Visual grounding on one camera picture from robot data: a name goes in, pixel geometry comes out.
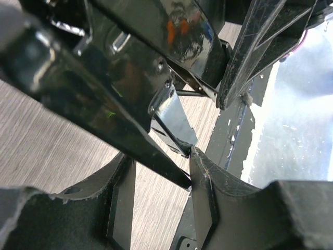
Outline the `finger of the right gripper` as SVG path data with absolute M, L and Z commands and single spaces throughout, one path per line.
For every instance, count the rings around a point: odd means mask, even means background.
M 228 61 L 216 106 L 227 109 L 248 82 L 293 50 L 316 1 L 251 1 Z

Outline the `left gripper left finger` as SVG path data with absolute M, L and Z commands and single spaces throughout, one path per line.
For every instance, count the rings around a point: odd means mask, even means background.
M 136 163 L 117 156 L 58 194 L 1 189 L 1 249 L 130 249 Z

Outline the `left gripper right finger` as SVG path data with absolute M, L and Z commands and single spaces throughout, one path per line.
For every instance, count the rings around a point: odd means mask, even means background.
M 247 184 L 192 147 L 190 175 L 199 249 L 332 249 L 332 183 Z

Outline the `black large stapler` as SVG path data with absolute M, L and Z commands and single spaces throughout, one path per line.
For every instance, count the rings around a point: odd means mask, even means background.
M 175 105 L 174 73 L 215 92 L 226 42 L 196 1 L 1 4 L 1 75 L 54 113 L 188 189 L 188 174 L 149 136 L 164 127 L 188 155 L 195 134 Z

